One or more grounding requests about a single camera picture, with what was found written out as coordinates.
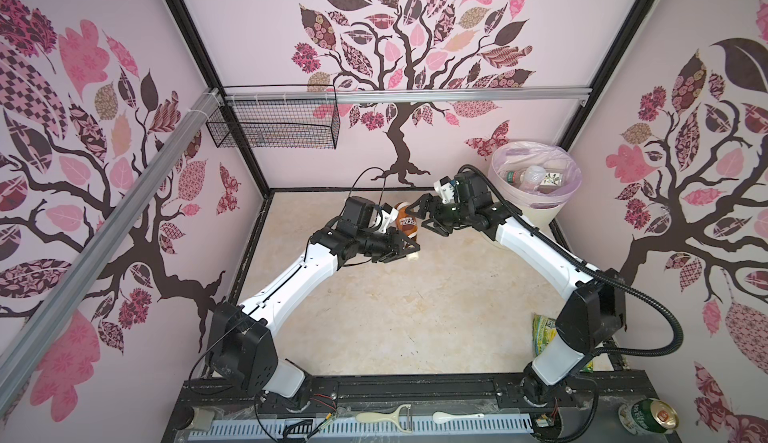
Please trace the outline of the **white red label bottle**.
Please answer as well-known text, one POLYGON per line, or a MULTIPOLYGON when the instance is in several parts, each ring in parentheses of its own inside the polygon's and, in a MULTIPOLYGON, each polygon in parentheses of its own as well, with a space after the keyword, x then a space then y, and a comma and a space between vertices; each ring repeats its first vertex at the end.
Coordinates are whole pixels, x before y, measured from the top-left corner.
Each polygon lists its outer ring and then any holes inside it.
MULTIPOLYGON (((505 175, 505 181, 508 184, 512 185, 513 187, 519 189, 521 172, 524 171, 525 169, 508 171, 505 175)), ((564 182, 565 182, 564 176, 561 172, 547 170, 547 176, 544 182, 539 186, 537 191, 532 193, 536 193, 536 192, 545 193, 545 194, 551 193, 561 188, 564 185, 564 182)))

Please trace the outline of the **clear bottle red cap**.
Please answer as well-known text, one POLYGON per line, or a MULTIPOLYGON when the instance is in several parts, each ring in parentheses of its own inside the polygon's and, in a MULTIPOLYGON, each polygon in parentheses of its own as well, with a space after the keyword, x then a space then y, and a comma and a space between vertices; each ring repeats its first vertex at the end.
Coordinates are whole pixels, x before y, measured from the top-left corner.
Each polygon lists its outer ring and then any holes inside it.
POLYGON ((547 170, 541 166, 533 165, 521 172, 519 189, 525 192, 535 192, 544 182, 547 170))

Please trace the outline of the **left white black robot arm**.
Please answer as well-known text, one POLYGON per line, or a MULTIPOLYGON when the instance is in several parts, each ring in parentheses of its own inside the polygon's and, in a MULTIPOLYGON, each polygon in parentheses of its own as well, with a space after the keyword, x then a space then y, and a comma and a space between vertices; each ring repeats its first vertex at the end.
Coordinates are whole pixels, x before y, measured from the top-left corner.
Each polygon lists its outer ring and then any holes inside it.
POLYGON ((419 252, 418 243, 396 227, 397 217, 388 204, 349 197, 270 284, 241 303, 216 308, 206 351, 209 368, 248 396, 267 391, 296 397, 308 374, 278 357, 274 337, 306 297, 355 257, 386 264, 419 252))

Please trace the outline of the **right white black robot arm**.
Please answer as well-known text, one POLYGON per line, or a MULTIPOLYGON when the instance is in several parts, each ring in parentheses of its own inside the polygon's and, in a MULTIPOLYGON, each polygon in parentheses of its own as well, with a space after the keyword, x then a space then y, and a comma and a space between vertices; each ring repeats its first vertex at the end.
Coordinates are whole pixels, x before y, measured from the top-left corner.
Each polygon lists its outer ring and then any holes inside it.
POLYGON ((545 405, 557 385, 625 326, 625 296, 606 282, 612 274, 549 239, 476 168, 467 166, 454 178, 441 179, 433 194, 421 196, 406 213, 444 237, 466 228, 485 234, 524 259, 564 299, 554 339, 523 371, 521 392, 530 405, 545 405))

